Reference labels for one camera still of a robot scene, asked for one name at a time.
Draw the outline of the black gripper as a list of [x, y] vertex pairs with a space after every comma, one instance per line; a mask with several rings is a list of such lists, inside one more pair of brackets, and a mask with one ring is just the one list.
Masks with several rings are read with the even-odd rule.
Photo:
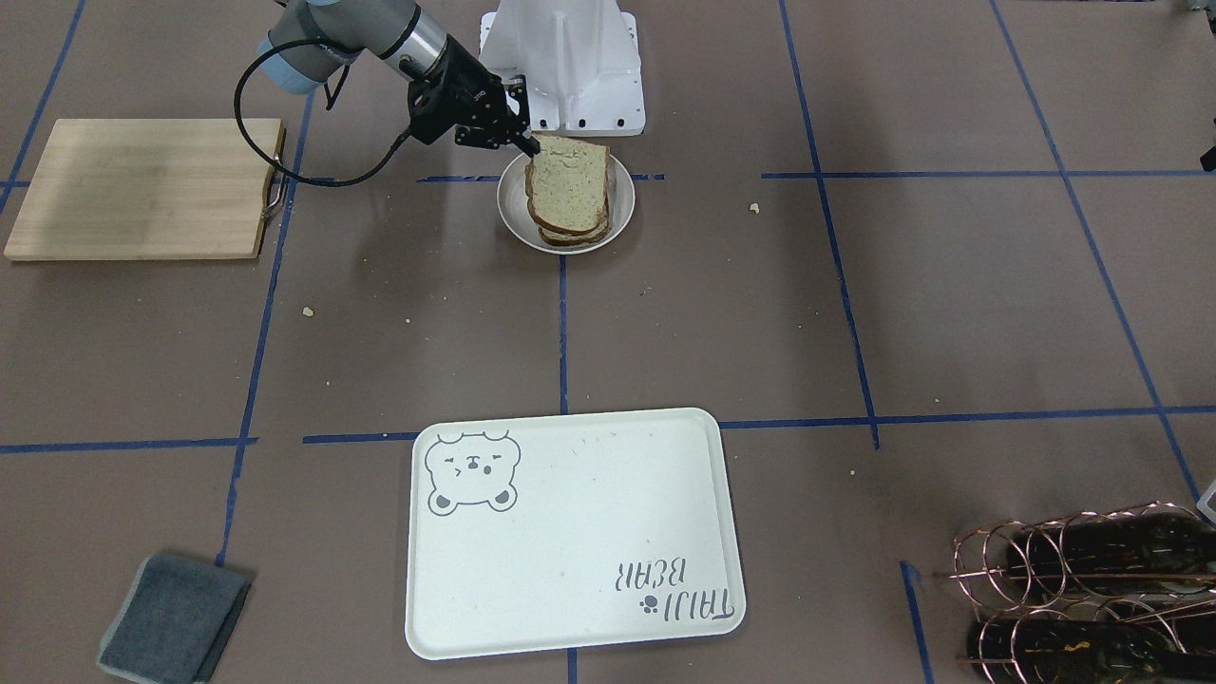
[[542, 144], [508, 103], [508, 86], [447, 37], [438, 60], [409, 84], [409, 135], [432, 144], [455, 130], [465, 146], [496, 150], [503, 144], [534, 159]]

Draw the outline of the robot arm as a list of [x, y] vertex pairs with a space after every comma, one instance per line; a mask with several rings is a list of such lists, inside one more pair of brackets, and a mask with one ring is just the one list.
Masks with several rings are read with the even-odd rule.
[[486, 69], [413, 1], [288, 1], [257, 47], [260, 69], [285, 91], [305, 95], [370, 54], [409, 82], [409, 135], [465, 146], [542, 151], [527, 97]]

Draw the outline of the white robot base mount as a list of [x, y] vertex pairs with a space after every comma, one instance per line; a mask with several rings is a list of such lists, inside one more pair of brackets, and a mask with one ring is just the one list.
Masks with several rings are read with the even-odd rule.
[[482, 16], [479, 60], [503, 82], [525, 83], [531, 131], [646, 129], [637, 22], [617, 1], [501, 1]]

